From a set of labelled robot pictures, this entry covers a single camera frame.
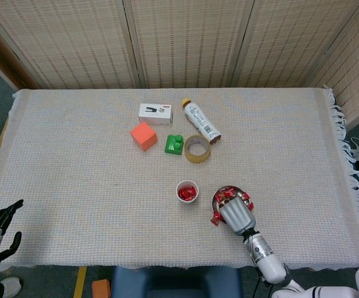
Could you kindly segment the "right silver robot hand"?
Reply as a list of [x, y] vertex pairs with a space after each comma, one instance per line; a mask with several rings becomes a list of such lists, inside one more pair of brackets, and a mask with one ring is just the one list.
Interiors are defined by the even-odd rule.
[[253, 214], [239, 197], [235, 197], [228, 203], [225, 203], [219, 208], [219, 212], [226, 224], [238, 236], [246, 230], [254, 229], [256, 226]]

